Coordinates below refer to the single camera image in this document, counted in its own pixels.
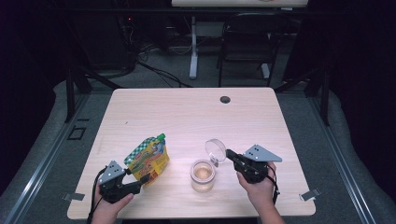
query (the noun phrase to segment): metal rail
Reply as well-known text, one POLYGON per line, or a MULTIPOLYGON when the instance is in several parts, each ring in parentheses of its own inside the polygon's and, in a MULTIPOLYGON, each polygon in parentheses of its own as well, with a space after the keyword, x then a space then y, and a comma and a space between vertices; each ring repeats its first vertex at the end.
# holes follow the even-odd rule
POLYGON ((32 202, 35 199, 38 191, 46 180, 47 175, 50 173, 52 165, 55 163, 60 151, 61 144, 66 139, 67 135, 74 127, 74 123, 77 121, 78 114, 82 110, 83 106, 87 103, 89 95, 82 94, 78 99, 76 105, 76 114, 70 119, 68 123, 65 123, 60 133, 55 139, 54 144, 49 150, 48 154, 38 164, 34 174, 26 185, 21 197, 17 200, 11 212, 8 214, 5 223, 22 223, 24 216, 29 210, 32 202))
POLYGON ((312 109, 315 110, 315 112, 317 112, 314 114, 316 115, 316 118, 318 120, 318 123, 320 124, 321 129, 326 134, 326 137, 329 140, 329 144, 331 146, 332 158, 334 159, 335 165, 337 166, 338 171, 340 172, 340 175, 344 180, 346 190, 348 191, 349 196, 353 204, 355 205, 356 211, 358 212, 358 215, 361 218, 361 222, 367 224, 375 224, 376 222, 370 211, 370 208, 367 202, 365 201, 364 196, 361 193, 361 189, 358 183, 353 177, 353 174, 350 172, 347 161, 334 135, 332 134, 332 130, 330 126, 326 126, 323 123, 323 120, 321 119, 317 100, 313 97, 310 97, 308 98, 308 102, 311 105, 312 109))

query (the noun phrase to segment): desk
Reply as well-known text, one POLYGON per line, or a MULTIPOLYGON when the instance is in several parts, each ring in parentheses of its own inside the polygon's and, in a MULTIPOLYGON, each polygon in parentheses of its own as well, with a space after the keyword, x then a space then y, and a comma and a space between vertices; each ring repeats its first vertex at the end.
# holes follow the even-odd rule
MULTIPOLYGON (((110 161, 122 167, 124 158, 144 139, 165 133, 170 161, 155 182, 120 213, 120 218, 256 217, 258 214, 239 185, 233 163, 217 168, 208 193, 191 187, 190 166, 209 159, 205 142, 218 138, 227 148, 243 153, 259 144, 283 159, 276 163, 280 195, 276 207, 282 216, 310 216, 312 201, 299 194, 309 191, 275 93, 270 88, 129 89, 116 90, 78 182, 83 201, 73 201, 67 215, 87 218, 92 184, 110 161), (221 96, 231 102, 224 104, 221 96)), ((135 181, 132 175, 124 183, 135 181)))
MULTIPOLYGON (((306 7, 308 0, 172 0, 172 7, 306 7)), ((197 78, 198 50, 196 48, 196 21, 191 21, 190 79, 197 78)), ((269 75, 268 66, 262 66, 263 75, 269 75)))

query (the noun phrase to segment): cable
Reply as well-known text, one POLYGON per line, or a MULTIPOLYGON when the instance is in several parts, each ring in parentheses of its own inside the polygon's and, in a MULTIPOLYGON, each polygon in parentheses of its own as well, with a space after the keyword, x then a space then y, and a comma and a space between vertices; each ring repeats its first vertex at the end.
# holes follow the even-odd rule
POLYGON ((103 196, 102 196, 101 199, 99 200, 99 202, 95 205, 96 185, 98 183, 99 176, 105 172, 106 168, 107 168, 107 166, 103 170, 99 171, 98 175, 96 176, 95 180, 93 181, 92 197, 91 197, 91 211, 88 214, 87 224, 91 224, 92 218, 93 218, 93 213, 95 212, 99 202, 101 202, 103 199, 103 196))
POLYGON ((279 188, 277 187, 277 183, 276 183, 276 173, 274 168, 272 168, 271 166, 267 165, 267 168, 270 168, 273 172, 274 172, 274 178, 272 178, 271 176, 267 175, 267 178, 269 180, 271 180, 271 182, 273 182, 274 186, 275 186, 275 190, 274 190, 274 196, 273 196, 273 203, 276 203, 276 199, 277 199, 277 195, 280 194, 279 192, 279 188))
POLYGON ((133 71, 134 71, 134 69, 124 68, 122 71, 115 73, 115 74, 111 74, 111 75, 105 75, 104 73, 100 73, 100 71, 96 71, 96 73, 102 77, 107 78, 107 79, 112 79, 112 78, 116 78, 116 77, 125 77, 126 75, 132 73, 133 71))
POLYGON ((147 44, 146 46, 141 47, 137 56, 141 61, 146 62, 149 60, 149 52, 155 49, 157 48, 155 48, 154 44, 147 44))
POLYGON ((178 77, 176 77, 176 76, 174 76, 174 75, 172 75, 172 74, 170 74, 168 72, 165 72, 165 71, 163 71, 161 69, 158 69, 158 68, 151 67, 151 66, 149 66, 149 65, 147 65, 145 63, 141 63, 141 62, 137 62, 137 63, 142 65, 143 67, 147 68, 148 70, 151 70, 151 71, 157 73, 163 79, 163 81, 166 82, 166 84, 168 84, 169 87, 172 87, 172 86, 164 79, 165 77, 171 79, 172 81, 177 82, 179 88, 181 88, 181 86, 192 88, 192 86, 181 82, 180 79, 178 79, 178 77))
MULTIPOLYGON (((179 39, 175 38, 174 40, 181 40, 182 39, 181 37, 184 37, 184 36, 178 36, 178 37, 179 37, 179 39)), ((213 38, 212 37, 204 37, 204 38, 197 37, 197 40, 199 40, 199 42, 197 43, 197 46, 202 46, 205 42, 207 42, 208 40, 211 40, 211 39, 213 39, 213 38)), ((192 49, 192 45, 188 45, 188 46, 170 46, 169 49, 171 49, 175 54, 183 55, 183 54, 188 53, 192 49), (185 51, 182 51, 182 52, 178 52, 176 50, 176 49, 182 49, 182 48, 187 48, 187 49, 185 51)))
MULTIPOLYGON (((184 19, 184 22, 186 22, 186 25, 187 25, 187 27, 189 28, 189 31, 190 31, 190 34, 191 34, 191 28, 190 28, 189 23, 188 23, 187 20, 186 20, 186 17, 183 17, 183 19, 184 19)), ((189 46, 186 46, 186 47, 175 47, 175 46, 170 46, 169 49, 171 49, 171 50, 172 50, 174 53, 176 53, 176 54, 182 55, 182 54, 188 53, 188 52, 192 49, 192 44, 190 44, 189 46), (183 51, 183 52, 178 52, 178 51, 175 50, 175 48, 188 48, 188 49, 185 50, 185 51, 183 51)))

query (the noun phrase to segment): jar lid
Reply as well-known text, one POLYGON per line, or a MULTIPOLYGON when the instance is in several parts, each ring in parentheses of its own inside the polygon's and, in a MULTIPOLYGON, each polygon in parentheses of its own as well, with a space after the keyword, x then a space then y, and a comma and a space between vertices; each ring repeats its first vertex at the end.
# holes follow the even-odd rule
POLYGON ((223 163, 226 159, 224 144, 216 138, 210 139, 205 143, 205 149, 213 164, 218 167, 219 163, 223 163))

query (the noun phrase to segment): clear jar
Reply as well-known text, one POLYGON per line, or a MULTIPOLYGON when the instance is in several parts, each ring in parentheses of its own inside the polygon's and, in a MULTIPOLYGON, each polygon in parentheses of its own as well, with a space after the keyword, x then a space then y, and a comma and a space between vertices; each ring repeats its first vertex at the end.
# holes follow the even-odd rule
POLYGON ((216 170, 211 161, 199 160, 190 169, 191 185, 195 191, 205 193, 213 188, 216 170))

